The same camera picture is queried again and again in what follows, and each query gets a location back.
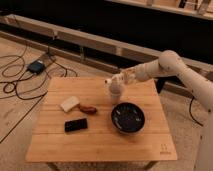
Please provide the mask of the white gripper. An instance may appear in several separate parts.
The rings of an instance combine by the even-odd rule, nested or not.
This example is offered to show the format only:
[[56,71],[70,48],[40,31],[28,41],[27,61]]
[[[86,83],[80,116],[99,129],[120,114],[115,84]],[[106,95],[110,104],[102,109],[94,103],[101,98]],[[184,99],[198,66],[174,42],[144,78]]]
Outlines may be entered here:
[[114,74],[111,78],[107,78],[105,83],[109,86],[123,86],[130,84],[135,79],[135,69],[122,69],[120,73]]

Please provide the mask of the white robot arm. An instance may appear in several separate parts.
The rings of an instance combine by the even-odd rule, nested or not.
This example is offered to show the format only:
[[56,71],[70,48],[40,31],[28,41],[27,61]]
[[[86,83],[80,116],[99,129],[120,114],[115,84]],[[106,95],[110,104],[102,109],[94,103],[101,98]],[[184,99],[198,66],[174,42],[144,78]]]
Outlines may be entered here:
[[105,83],[111,101],[116,104],[125,84],[168,76],[176,76],[209,114],[201,133],[194,171],[213,171],[213,82],[187,66],[176,52],[165,50],[156,60],[123,69]]

